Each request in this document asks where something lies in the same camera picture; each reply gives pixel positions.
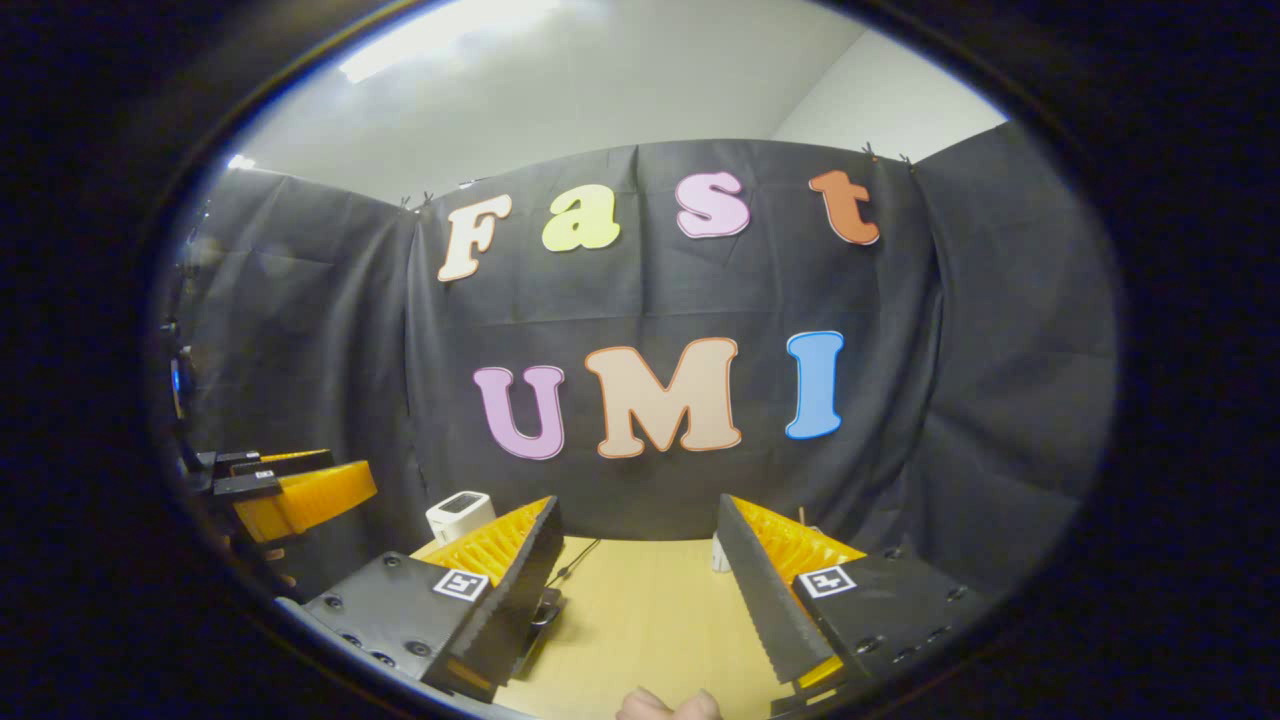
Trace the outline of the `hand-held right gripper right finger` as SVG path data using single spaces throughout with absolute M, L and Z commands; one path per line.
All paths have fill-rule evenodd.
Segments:
M 722 495 L 716 538 L 795 717 L 820 694 L 861 698 L 933 659 L 987 610 L 984 592 L 897 546 L 858 551 Z

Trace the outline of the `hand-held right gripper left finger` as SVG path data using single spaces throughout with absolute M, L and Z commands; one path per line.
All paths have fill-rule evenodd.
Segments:
M 390 673 L 490 702 L 524 652 L 563 546 L 558 498 L 547 496 L 424 559 L 387 552 L 300 610 Z

